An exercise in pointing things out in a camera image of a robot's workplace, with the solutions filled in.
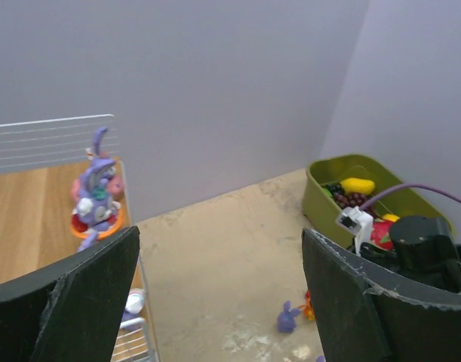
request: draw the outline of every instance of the beige floor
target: beige floor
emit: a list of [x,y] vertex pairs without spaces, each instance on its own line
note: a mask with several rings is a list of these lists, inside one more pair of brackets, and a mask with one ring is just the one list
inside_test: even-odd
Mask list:
[[303,170],[138,223],[161,362],[294,362],[322,354],[303,304]]

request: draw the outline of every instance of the orange plate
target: orange plate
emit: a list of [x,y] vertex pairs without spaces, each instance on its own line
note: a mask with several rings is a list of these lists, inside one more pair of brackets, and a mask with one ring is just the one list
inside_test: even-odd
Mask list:
[[[107,238],[110,235],[113,235],[115,232],[117,232],[123,225],[123,219],[124,219],[123,216],[124,216],[124,211],[122,207],[121,209],[118,210],[118,217],[116,218],[115,225],[113,225],[109,230],[106,230],[105,232],[100,232],[99,235],[97,236],[97,240]],[[91,233],[88,233],[87,231],[78,232],[76,229],[74,229],[74,226],[72,226],[72,222],[70,223],[70,225],[71,225],[71,234],[73,234],[77,238],[85,239],[91,234]]]

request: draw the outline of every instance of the white wall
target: white wall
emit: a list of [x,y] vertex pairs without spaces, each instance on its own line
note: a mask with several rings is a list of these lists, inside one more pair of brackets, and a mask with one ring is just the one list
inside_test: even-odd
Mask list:
[[115,114],[136,221],[295,170],[368,2],[0,2],[0,124]]
[[461,196],[461,0],[371,2],[321,157],[352,152]]

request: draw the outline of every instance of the green plastic bin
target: green plastic bin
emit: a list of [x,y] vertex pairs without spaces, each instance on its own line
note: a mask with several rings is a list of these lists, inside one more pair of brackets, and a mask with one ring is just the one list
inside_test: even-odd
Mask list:
[[[373,193],[378,194],[391,186],[403,183],[378,161],[363,155],[344,155],[316,161],[307,167],[306,173],[307,185],[303,199],[304,215],[312,222],[316,230],[341,247],[349,247],[352,244],[352,235],[336,224],[341,209],[324,192],[322,186],[328,183],[337,183],[348,177],[357,177],[373,180],[376,184]],[[374,210],[379,215],[393,213],[399,217],[409,215],[442,216],[447,220],[453,234],[450,220],[413,189],[402,189],[385,196],[374,205]]]

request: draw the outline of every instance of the red toy fruit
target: red toy fruit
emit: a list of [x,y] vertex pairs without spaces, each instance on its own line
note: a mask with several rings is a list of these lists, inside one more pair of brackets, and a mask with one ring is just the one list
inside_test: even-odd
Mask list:
[[72,215],[71,222],[72,222],[72,226],[74,227],[74,229],[77,230],[78,232],[85,232],[86,230],[88,230],[88,225],[81,222],[81,220],[79,220],[78,215],[76,213]]
[[115,224],[116,224],[116,216],[111,215],[111,216],[109,217],[109,219],[108,219],[108,223],[109,223],[110,225],[115,225]]
[[389,228],[393,225],[393,221],[375,219],[373,224],[373,232],[371,233],[371,242],[384,250],[391,250],[393,243],[389,238]]

